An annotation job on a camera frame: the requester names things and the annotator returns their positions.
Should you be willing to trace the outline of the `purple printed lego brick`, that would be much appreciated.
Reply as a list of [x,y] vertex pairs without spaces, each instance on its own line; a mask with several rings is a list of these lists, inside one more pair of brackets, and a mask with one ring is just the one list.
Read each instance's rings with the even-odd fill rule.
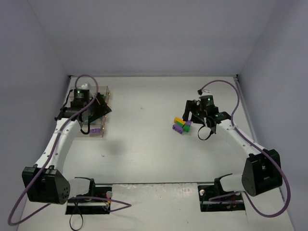
[[90,130],[90,135],[98,135],[101,133],[101,129],[100,128],[93,128]]

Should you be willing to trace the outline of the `purple lego brick front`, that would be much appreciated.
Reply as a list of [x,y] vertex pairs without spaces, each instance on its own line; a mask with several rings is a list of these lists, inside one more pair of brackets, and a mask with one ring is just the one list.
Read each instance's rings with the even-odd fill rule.
[[178,125],[178,124],[174,124],[172,126],[172,129],[175,130],[176,132],[178,132],[179,134],[182,134],[183,133],[183,127]]

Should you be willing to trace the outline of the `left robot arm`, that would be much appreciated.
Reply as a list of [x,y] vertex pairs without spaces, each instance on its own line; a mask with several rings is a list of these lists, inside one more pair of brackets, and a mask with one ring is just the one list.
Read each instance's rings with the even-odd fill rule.
[[72,197],[92,195],[94,179],[63,176],[69,149],[83,126],[111,112],[105,95],[91,94],[89,89],[74,89],[72,101],[66,101],[55,118],[55,131],[41,157],[32,167],[25,167],[22,179],[31,202],[63,205]]

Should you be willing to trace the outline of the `purple lego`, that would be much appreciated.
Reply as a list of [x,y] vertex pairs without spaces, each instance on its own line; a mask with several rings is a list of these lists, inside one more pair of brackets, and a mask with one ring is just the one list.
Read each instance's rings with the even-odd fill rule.
[[186,125],[186,126],[189,126],[189,127],[190,127],[191,124],[192,124],[192,122],[191,122],[190,120],[188,120],[188,121],[185,122],[185,125]]

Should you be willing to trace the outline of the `yellow lego brick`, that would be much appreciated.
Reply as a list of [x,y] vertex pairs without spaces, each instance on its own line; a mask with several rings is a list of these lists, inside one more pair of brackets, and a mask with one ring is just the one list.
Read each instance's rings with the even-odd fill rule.
[[183,121],[182,119],[180,119],[180,118],[178,118],[178,117],[175,117],[174,118],[174,123],[176,124],[176,123],[181,123],[181,124],[185,124],[185,121]]

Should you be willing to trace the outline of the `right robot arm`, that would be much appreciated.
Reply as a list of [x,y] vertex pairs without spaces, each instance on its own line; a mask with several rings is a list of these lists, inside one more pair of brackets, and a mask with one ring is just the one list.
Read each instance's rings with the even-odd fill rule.
[[241,173],[230,173],[214,180],[220,193],[243,191],[257,196],[282,185],[282,176],[277,169],[281,165],[278,152],[267,150],[247,136],[240,136],[231,116],[214,105],[213,96],[187,100],[182,119],[205,125],[211,130],[211,135],[223,138],[244,160]]

